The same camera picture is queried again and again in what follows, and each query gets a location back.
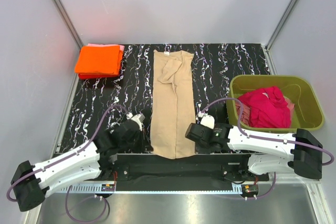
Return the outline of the beige t shirt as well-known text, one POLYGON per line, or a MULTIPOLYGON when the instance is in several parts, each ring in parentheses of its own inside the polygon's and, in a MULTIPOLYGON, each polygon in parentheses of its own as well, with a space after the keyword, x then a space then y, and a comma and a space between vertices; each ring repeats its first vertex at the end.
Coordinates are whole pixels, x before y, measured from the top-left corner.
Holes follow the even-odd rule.
POLYGON ((195 143, 185 137, 195 123, 191 63, 186 51, 154 51, 150 141, 153 153, 168 159, 190 157, 195 143))

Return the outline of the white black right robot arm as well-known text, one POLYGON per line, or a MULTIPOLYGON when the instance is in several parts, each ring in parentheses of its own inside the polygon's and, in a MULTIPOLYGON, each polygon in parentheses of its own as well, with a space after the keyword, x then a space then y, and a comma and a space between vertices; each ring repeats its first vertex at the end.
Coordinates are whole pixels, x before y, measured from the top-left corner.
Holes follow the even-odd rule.
POLYGON ((212 151, 251 151, 243 169, 255 175, 294 171, 307 179, 322 177, 322 144, 307 130, 267 133, 216 123, 213 128, 192 123, 185 137, 212 151))

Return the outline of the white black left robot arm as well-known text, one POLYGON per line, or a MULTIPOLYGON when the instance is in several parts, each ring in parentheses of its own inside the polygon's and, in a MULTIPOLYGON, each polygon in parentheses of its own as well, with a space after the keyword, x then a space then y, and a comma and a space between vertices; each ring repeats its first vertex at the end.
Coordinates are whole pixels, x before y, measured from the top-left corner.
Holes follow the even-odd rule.
POLYGON ((10 182, 12 200, 21 212, 29 211, 55 192, 85 180, 108 176, 119 152, 136 145, 143 130, 143 115, 137 114, 80 146, 47 161, 18 165, 10 182))

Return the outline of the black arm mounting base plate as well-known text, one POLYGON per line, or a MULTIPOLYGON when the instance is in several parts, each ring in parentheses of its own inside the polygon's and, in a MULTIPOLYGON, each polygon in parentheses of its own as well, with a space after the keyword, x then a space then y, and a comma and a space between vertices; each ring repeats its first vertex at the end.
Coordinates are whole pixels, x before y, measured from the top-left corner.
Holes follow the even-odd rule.
POLYGON ((152 154, 119 154, 112 172, 97 181, 116 182, 122 191, 220 191, 231 184, 269 181, 269 175, 253 175, 243 169, 248 154, 196 154, 167 159, 152 154))

